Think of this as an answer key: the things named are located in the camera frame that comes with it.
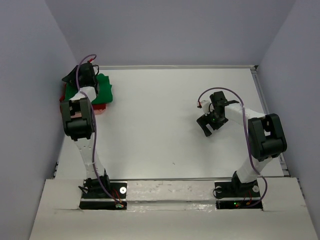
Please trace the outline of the green t shirt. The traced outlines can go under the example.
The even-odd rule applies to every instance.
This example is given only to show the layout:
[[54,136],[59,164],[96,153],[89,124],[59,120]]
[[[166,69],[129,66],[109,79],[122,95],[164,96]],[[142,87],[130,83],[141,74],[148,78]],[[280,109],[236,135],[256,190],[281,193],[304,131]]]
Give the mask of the green t shirt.
[[[99,104],[109,104],[113,101],[113,94],[112,94],[112,85],[110,83],[110,79],[108,76],[104,75],[103,73],[99,73],[96,76],[96,79],[99,83],[99,93],[95,100],[92,101],[93,105]],[[63,101],[66,99],[72,98],[78,90],[73,87],[71,84],[67,83],[64,86],[64,93],[60,97],[59,101]]]

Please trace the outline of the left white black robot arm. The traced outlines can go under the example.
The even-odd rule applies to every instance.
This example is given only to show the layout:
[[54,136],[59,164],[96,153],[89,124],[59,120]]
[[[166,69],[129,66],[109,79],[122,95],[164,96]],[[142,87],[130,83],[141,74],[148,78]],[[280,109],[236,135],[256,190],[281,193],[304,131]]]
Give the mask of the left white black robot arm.
[[77,146],[85,167],[86,179],[79,187],[84,199],[111,197],[109,176],[96,151],[97,130],[92,102],[99,93],[98,69],[87,61],[62,79],[77,90],[74,96],[60,103],[60,110],[64,133]]

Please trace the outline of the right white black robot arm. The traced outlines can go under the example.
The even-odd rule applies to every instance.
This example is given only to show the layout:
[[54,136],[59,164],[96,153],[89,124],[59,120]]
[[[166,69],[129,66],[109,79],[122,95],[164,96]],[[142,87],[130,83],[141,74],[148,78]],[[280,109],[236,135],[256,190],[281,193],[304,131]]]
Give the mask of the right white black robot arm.
[[257,179],[271,160],[287,150],[287,141],[280,117],[275,114],[256,112],[245,107],[235,93],[235,100],[228,100],[224,87],[214,87],[209,100],[197,100],[197,108],[203,111],[197,119],[206,137],[233,121],[243,127],[248,159],[236,170],[229,182],[216,185],[213,195],[217,199],[241,198],[253,194]]

